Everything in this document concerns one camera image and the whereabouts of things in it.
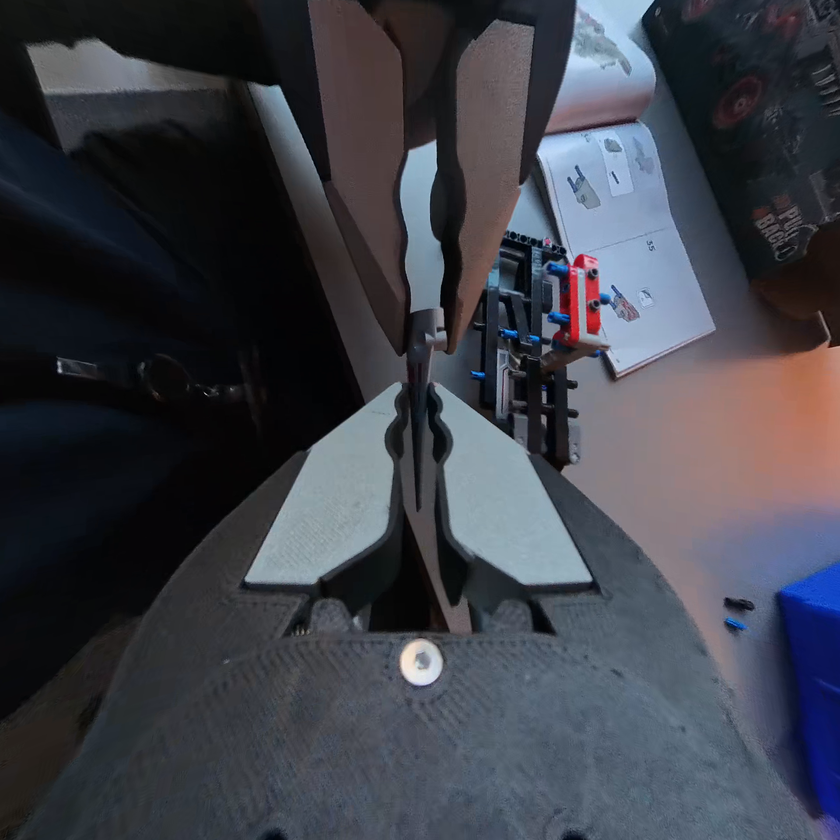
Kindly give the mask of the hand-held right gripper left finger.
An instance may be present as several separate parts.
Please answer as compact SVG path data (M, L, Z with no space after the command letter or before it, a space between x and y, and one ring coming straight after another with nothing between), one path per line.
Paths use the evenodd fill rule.
M373 604L402 564L406 387L395 383L306 452L245 586Z

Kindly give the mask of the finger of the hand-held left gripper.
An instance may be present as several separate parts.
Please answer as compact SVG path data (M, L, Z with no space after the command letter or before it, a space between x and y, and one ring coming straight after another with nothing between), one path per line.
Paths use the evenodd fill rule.
M454 26L434 78L433 231L455 352L485 285L568 64L574 1L447 2Z
M359 2L258 2L257 16L364 294L403 356L411 291L398 195L406 160L400 50Z

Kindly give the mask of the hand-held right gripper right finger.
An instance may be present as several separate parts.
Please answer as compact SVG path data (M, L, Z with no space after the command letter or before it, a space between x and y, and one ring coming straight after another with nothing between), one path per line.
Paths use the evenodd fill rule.
M428 387L437 559L452 605L584 592L581 551L527 450L445 387Z

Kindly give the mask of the black and red lego assembly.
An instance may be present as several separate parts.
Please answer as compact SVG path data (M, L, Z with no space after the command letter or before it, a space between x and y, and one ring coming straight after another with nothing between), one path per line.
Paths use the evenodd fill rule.
M550 238L508 230L479 299L478 401L500 430L557 470L581 458L573 362L608 350L596 257L570 258Z

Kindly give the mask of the small grey lego piece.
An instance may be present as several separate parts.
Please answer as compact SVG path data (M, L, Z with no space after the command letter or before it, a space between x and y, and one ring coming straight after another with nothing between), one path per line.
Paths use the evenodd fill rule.
M413 311L408 322L407 357L419 360L437 351L446 351L448 335L445 314L441 308Z

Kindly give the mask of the dark printed lego box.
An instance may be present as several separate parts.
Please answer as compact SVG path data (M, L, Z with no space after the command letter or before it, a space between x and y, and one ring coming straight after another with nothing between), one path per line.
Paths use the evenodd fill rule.
M839 2L652 2L643 25L751 288L837 347Z

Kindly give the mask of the white instruction booklet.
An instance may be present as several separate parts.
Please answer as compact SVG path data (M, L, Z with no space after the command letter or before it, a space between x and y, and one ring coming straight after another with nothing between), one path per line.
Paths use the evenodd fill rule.
M615 379L714 333L640 121L654 66L595 2L579 2L570 55L538 149L543 193L573 257L600 263L602 336Z

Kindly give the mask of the blue plastic bin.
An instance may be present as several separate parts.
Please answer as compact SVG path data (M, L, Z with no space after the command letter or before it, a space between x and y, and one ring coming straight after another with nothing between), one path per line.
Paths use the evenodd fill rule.
M800 730L813 790L839 819L839 563L779 594L797 685Z

